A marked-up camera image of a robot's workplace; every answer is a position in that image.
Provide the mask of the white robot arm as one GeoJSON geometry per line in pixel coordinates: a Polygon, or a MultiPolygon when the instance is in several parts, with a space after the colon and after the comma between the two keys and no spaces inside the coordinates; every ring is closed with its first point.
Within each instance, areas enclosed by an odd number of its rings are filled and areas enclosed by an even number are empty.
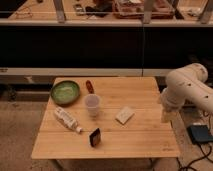
{"type": "Polygon", "coordinates": [[[200,63],[192,63],[170,71],[165,82],[167,87],[160,94],[163,123],[170,122],[188,100],[200,110],[213,114],[213,88],[205,84],[207,69],[200,63]]]}

